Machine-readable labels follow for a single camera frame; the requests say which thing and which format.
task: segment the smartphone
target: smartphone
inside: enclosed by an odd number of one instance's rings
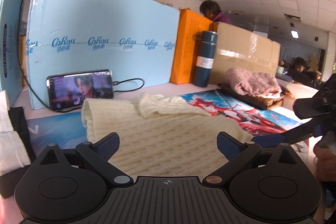
[[[80,107],[86,98],[113,98],[110,70],[51,75],[47,78],[49,105],[54,111]]]

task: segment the black oval logo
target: black oval logo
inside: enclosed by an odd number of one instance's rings
[[[3,28],[3,72],[5,78],[7,78],[6,44],[7,44],[7,24],[5,24]]]

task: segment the triangular cutout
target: triangular cutout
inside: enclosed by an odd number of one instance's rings
[[[278,159],[278,162],[282,164],[296,164],[295,160],[292,158],[292,156],[286,149],[282,150],[282,153],[280,155],[280,158]]]
[[[50,150],[41,162],[41,165],[57,164],[59,160],[54,150]]]

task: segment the white label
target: white label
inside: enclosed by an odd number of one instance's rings
[[[205,69],[211,69],[213,65],[213,59],[206,58],[203,56],[198,56],[196,61],[196,66],[205,68]]]

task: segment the ceiling light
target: ceiling light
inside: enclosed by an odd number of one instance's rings
[[[297,31],[291,31],[291,33],[294,38],[299,38],[299,34],[297,33]]]

